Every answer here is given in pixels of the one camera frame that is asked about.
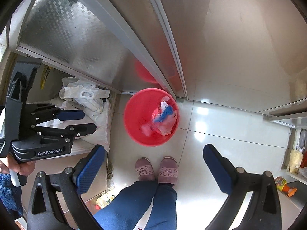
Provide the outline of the person left hand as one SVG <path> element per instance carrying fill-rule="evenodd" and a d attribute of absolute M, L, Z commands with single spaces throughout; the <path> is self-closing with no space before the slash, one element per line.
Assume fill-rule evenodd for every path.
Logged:
<path fill-rule="evenodd" d="M 12 155 L 0 158 L 0 172 L 2 174 L 9 174 L 12 170 L 21 176 L 29 176 L 35 169 L 36 161 L 18 164 Z"/>

